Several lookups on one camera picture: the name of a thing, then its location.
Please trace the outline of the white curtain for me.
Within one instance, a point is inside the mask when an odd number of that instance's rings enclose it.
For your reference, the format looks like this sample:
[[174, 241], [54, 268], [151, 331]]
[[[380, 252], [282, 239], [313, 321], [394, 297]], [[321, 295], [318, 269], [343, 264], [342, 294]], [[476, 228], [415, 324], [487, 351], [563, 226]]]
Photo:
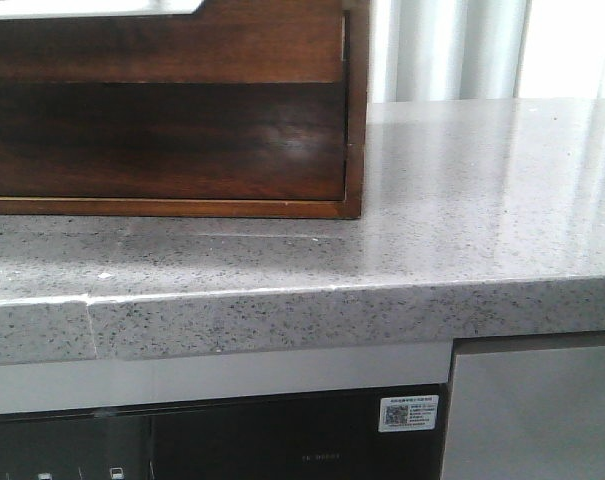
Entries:
[[605, 98], [605, 1], [376, 1], [373, 103]]

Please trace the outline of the grey cabinet door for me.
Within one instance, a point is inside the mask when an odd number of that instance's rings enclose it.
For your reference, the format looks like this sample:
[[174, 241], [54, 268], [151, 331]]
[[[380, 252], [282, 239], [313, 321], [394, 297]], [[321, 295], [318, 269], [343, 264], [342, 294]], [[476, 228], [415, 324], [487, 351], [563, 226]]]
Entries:
[[441, 476], [605, 479], [605, 346], [457, 353]]

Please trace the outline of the black built-in appliance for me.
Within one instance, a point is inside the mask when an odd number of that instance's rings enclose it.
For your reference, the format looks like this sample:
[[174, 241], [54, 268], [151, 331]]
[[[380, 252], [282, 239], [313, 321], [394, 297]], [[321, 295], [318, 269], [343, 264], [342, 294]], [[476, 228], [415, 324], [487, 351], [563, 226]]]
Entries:
[[[380, 400], [438, 395], [430, 431]], [[0, 479], [436, 479], [442, 384], [0, 414]]]

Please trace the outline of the white QR code sticker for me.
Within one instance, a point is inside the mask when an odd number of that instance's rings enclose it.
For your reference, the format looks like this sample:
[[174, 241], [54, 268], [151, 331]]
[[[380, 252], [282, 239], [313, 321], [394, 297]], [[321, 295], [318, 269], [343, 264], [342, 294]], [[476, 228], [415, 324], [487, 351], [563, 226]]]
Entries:
[[434, 430], [438, 406], [438, 395], [382, 398], [378, 431], [392, 433]]

